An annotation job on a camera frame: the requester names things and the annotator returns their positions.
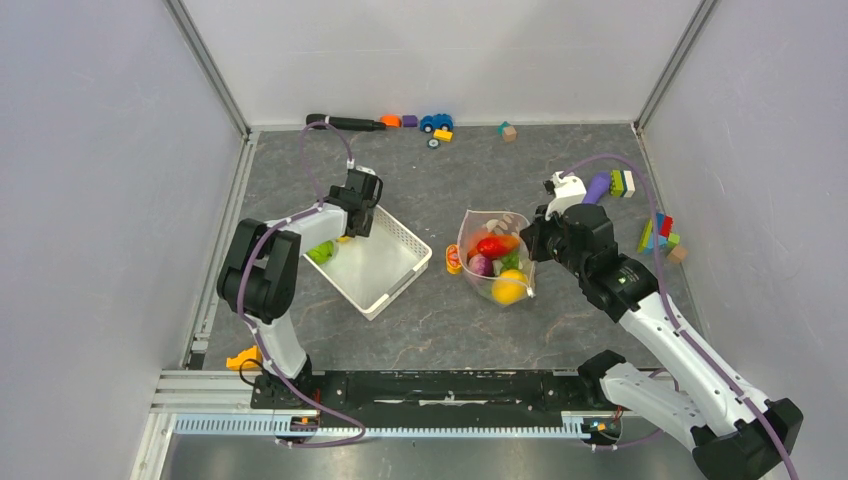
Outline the green toy grapes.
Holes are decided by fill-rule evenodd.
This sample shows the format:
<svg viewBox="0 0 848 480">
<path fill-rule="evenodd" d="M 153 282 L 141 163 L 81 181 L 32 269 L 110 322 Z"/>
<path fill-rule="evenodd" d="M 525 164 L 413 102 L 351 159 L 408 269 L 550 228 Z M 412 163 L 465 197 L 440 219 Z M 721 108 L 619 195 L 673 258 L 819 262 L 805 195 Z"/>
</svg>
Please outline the green toy grapes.
<svg viewBox="0 0 848 480">
<path fill-rule="evenodd" d="M 503 273 L 508 270 L 520 270 L 521 269 L 521 258 L 518 251 L 513 251 L 507 255 L 502 256 L 499 259 L 501 263 L 500 272 Z"/>
</svg>

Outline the green toy pepper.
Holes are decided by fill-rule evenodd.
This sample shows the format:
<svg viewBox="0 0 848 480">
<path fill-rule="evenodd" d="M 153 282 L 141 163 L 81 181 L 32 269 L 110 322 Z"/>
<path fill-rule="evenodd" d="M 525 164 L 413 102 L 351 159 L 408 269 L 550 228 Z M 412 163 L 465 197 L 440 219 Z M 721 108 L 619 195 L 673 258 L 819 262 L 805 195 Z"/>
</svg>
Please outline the green toy pepper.
<svg viewBox="0 0 848 480">
<path fill-rule="evenodd" d="M 309 250 L 306 256 L 314 264 L 321 266 L 334 259 L 336 252 L 337 242 L 335 240 L 328 240 Z"/>
</svg>

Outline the red orange toy chili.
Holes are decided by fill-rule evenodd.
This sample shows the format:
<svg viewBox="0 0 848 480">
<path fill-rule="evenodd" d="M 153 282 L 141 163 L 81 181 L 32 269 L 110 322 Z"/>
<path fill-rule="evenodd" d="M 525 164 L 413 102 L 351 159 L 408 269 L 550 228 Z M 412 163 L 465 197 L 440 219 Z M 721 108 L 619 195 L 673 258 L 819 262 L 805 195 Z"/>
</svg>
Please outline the red orange toy chili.
<svg viewBox="0 0 848 480">
<path fill-rule="evenodd" d="M 502 251 L 499 248 L 496 236 L 497 235 L 490 235 L 486 238 L 481 239 L 475 247 L 476 253 L 484 255 L 492 260 L 504 256 L 502 255 Z"/>
</svg>

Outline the yellow toy lemon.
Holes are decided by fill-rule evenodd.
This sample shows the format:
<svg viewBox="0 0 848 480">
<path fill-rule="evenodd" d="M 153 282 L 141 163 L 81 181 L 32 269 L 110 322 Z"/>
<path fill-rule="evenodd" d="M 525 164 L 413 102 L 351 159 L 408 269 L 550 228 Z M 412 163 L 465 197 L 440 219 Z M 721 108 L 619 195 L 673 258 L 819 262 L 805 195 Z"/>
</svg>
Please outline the yellow toy lemon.
<svg viewBox="0 0 848 480">
<path fill-rule="evenodd" d="M 527 277 L 517 269 L 503 270 L 492 285 L 491 296 L 503 306 L 523 300 L 528 296 Z"/>
</svg>

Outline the clear zip top bag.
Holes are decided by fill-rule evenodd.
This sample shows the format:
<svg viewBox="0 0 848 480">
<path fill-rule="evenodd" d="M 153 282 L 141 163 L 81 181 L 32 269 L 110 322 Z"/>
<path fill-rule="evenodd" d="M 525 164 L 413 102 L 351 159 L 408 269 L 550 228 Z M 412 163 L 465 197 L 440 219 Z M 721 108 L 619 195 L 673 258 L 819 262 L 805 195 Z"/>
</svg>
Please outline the clear zip top bag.
<svg viewBox="0 0 848 480">
<path fill-rule="evenodd" d="M 489 220 L 498 220 L 499 225 L 498 228 L 492 232 L 489 232 L 485 228 L 485 223 Z M 471 286 L 471 288 L 481 297 L 493 302 L 496 305 L 500 305 L 496 303 L 491 296 L 491 288 L 501 273 L 501 263 L 499 261 L 500 258 L 492 260 L 495 268 L 495 276 L 491 278 L 481 277 L 475 274 L 472 274 L 468 270 L 468 260 L 476 255 L 475 247 L 477 243 L 490 235 L 515 235 L 519 237 L 519 233 L 522 229 L 529 226 L 529 221 L 526 217 L 521 214 L 509 211 L 475 211 L 468 210 L 465 213 L 465 217 L 463 219 L 463 223 L 460 227 L 460 231 L 458 234 L 457 245 L 459 247 L 459 255 L 461 264 L 463 267 L 462 275 L 467 281 L 467 283 Z M 518 302 L 522 302 L 528 298 L 531 298 L 535 295 L 535 263 L 530 259 L 529 252 L 521 240 L 520 247 L 516 249 L 518 251 L 521 258 L 521 269 L 525 276 L 527 277 L 527 287 L 528 287 L 528 296 L 523 300 Z"/>
</svg>

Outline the purple toy onion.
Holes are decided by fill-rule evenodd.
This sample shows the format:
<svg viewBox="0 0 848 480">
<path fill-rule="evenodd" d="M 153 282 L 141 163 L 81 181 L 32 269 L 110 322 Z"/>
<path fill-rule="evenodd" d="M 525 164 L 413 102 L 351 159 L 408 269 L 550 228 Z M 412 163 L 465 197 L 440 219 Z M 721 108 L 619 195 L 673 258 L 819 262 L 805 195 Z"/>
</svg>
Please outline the purple toy onion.
<svg viewBox="0 0 848 480">
<path fill-rule="evenodd" d="M 468 260 L 468 270 L 481 277 L 491 278 L 495 276 L 493 261 L 481 254 L 476 254 Z"/>
</svg>

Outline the orange toy pumpkin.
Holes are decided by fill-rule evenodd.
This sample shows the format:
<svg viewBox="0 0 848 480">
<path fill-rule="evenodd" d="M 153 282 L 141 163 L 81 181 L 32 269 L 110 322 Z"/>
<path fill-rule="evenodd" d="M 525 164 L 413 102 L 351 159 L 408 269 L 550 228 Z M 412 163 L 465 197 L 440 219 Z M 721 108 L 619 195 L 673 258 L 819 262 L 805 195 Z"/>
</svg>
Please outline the orange toy pumpkin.
<svg viewBox="0 0 848 480">
<path fill-rule="evenodd" d="M 502 255 L 509 254 L 510 252 L 518 249 L 521 244 L 521 239 L 515 235 L 497 235 L 496 239 L 498 241 L 499 248 L 502 251 Z"/>
</svg>

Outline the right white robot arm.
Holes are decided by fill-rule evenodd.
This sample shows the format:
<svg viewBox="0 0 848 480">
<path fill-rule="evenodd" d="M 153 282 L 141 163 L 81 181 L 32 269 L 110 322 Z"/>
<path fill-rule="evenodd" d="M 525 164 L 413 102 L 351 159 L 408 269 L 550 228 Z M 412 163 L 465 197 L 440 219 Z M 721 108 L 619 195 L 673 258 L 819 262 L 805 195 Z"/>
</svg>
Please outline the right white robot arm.
<svg viewBox="0 0 848 480">
<path fill-rule="evenodd" d="M 603 207 L 537 208 L 520 237 L 534 261 L 572 273 L 598 310 L 639 340 L 676 380 L 668 388 L 622 356 L 604 351 L 579 369 L 580 400 L 631 410 L 675 438 L 708 479 L 760 479 L 778 464 L 791 478 L 803 414 L 788 398 L 771 400 L 730 367 L 674 306 L 658 278 L 620 253 Z"/>
</svg>

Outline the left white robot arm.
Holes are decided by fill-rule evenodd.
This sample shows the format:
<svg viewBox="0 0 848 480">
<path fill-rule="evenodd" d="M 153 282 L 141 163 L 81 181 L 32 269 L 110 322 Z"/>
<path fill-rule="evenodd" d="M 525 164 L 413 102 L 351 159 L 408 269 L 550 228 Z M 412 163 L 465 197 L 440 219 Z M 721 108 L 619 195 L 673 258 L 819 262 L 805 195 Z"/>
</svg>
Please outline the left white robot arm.
<svg viewBox="0 0 848 480">
<path fill-rule="evenodd" d="M 313 379 L 301 372 L 308 355 L 289 315 L 300 258 L 343 236 L 367 237 L 382 189 L 374 171 L 350 169 L 342 186 L 331 186 L 306 210 L 279 220 L 243 219 L 235 228 L 216 291 L 248 326 L 264 369 L 279 377 L 276 394 L 290 407 L 314 394 Z"/>
</svg>

